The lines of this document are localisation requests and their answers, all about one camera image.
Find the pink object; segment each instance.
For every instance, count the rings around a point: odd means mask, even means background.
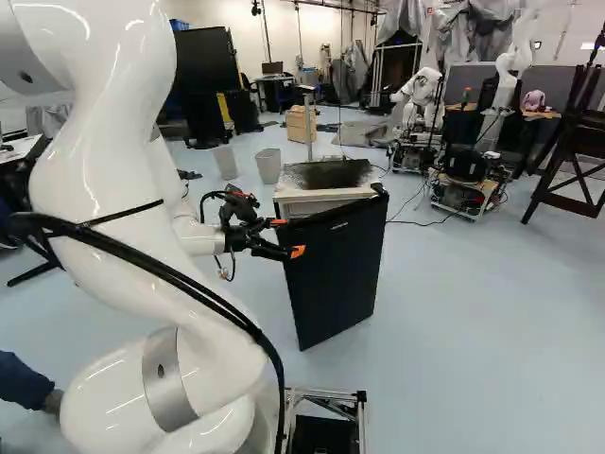
[[[526,111],[536,112],[541,110],[546,105],[546,95],[540,90],[534,90],[527,93],[523,99],[523,109]]]

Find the gray partition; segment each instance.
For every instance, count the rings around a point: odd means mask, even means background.
[[[469,102],[479,101],[483,80],[495,74],[493,61],[454,63],[447,71],[444,99],[445,105],[457,104],[462,100],[464,89],[471,87]]]
[[[575,66],[537,65],[528,68],[523,75],[521,100],[528,92],[540,90],[546,94],[546,105],[551,106],[554,111],[562,113],[567,104],[575,72]],[[469,102],[477,102],[483,80],[494,76],[495,73],[496,69],[492,61],[452,64],[445,82],[445,104],[459,103],[466,87],[473,88]],[[601,77],[596,86],[589,107],[596,109],[604,95],[605,75]],[[559,120],[545,121],[537,143],[544,143],[558,123]]]

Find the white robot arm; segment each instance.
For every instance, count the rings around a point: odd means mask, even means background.
[[[224,249],[216,229],[196,223],[183,201],[164,141],[149,144],[176,66],[159,0],[0,0],[0,34],[0,79],[9,88],[24,95],[75,92],[67,123],[32,172],[35,211],[86,223],[147,205],[90,228],[163,262],[254,320],[182,248]],[[159,200],[164,204],[153,203]],[[192,241],[181,243],[175,232]],[[98,359],[74,379],[61,409],[66,438],[84,454],[239,449],[256,424],[252,390],[267,365],[257,342],[110,253],[66,236],[51,245],[80,288],[171,326]],[[275,431],[268,427],[266,440]]]

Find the white trash can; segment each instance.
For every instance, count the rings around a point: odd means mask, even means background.
[[[276,184],[282,172],[282,151],[279,148],[265,148],[256,153],[258,173],[264,184]]]
[[[233,148],[229,146],[216,147],[212,152],[215,155],[216,164],[218,165],[218,170],[220,170],[222,179],[233,180],[237,178],[239,172],[237,170]]]

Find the wooden easel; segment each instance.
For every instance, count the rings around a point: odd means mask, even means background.
[[[535,169],[540,166],[554,148],[544,176],[531,196],[531,203],[521,220],[522,223],[527,224],[529,222],[540,203],[589,218],[598,217],[603,208],[605,191],[598,201],[594,202],[585,178],[605,168],[605,164],[583,171],[578,163],[578,154],[605,159],[605,148],[603,147],[605,143],[605,113],[588,110],[588,105],[601,77],[601,71],[601,66],[592,66],[592,61],[586,66],[576,67],[576,75],[562,121],[537,159],[527,170],[529,174],[535,172]],[[565,161],[571,162],[576,176],[550,186]],[[579,183],[586,201],[576,201],[554,194],[556,190],[575,182]]]

